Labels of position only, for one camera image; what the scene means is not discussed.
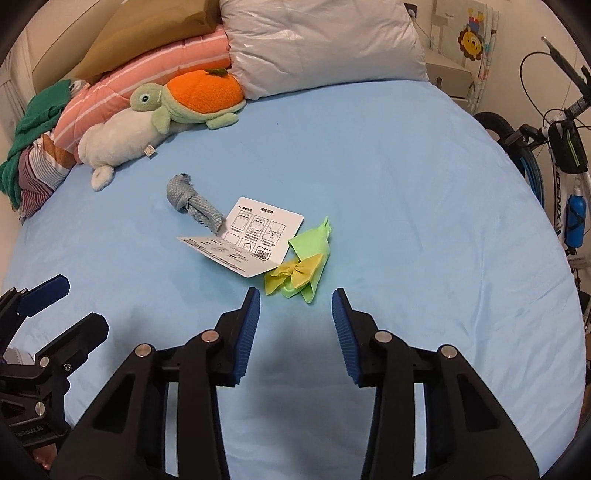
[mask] pillow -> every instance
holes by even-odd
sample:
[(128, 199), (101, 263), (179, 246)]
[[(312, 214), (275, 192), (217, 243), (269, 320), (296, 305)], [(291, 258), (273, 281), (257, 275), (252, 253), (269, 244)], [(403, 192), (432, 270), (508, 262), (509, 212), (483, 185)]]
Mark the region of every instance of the pillow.
[(142, 53), (212, 33), (220, 23), (219, 0), (128, 0), (107, 22), (75, 75), (96, 83)]
[(258, 99), (335, 83), (428, 80), (401, 0), (220, 0), (232, 74)]
[(75, 152), (82, 135), (129, 107), (129, 98), (143, 83), (160, 85), (183, 73), (229, 68), (228, 39), (222, 27), (215, 33), (181, 40), (145, 53), (115, 70), (95, 85), (85, 86), (62, 113), (54, 130), (57, 147)]

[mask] striped cloth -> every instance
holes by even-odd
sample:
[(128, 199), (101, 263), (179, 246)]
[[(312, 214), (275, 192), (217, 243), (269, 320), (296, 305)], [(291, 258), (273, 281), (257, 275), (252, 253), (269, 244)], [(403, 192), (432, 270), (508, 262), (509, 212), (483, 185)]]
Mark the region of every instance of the striped cloth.
[(151, 50), (85, 86), (68, 104), (56, 125), (56, 146), (77, 155), (82, 135), (129, 108), (129, 98), (144, 83), (165, 85), (195, 70), (230, 68), (230, 45), (223, 27), (202, 37), (179, 40)]
[(21, 220), (31, 217), (56, 191), (76, 165), (74, 155), (53, 144), (53, 131), (25, 149), (18, 162)]

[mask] orange turtle shell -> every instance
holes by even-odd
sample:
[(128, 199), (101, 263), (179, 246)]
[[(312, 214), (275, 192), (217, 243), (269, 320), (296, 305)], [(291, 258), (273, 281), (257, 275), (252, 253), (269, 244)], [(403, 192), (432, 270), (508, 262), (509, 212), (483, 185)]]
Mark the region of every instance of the orange turtle shell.
[(216, 113), (244, 100), (240, 84), (231, 74), (196, 70), (173, 78), (166, 87), (178, 103), (197, 113)]

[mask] bolt head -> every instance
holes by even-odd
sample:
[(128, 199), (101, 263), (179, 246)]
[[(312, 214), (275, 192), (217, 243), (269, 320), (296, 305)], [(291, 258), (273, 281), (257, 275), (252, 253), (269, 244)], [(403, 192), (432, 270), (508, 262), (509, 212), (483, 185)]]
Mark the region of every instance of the bolt head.
[(375, 332), (374, 338), (380, 343), (390, 343), (392, 341), (392, 334), (385, 330)]
[(454, 346), (443, 345), (441, 347), (441, 354), (446, 358), (455, 358), (457, 357), (457, 350)]
[(147, 343), (142, 343), (141, 345), (135, 347), (134, 351), (138, 357), (143, 358), (152, 353), (152, 347), (150, 347)]
[(40, 417), (45, 415), (45, 404), (42, 401), (35, 404), (35, 413)]
[(220, 334), (215, 330), (207, 330), (201, 334), (201, 340), (203, 340), (205, 343), (217, 342), (219, 338)]

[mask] white pillow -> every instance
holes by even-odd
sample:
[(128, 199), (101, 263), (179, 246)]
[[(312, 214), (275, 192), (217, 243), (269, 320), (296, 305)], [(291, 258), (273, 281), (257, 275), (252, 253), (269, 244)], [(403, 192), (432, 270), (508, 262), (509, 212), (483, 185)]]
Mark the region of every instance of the white pillow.
[(428, 80), (402, 0), (220, 0), (249, 99), (335, 83)]

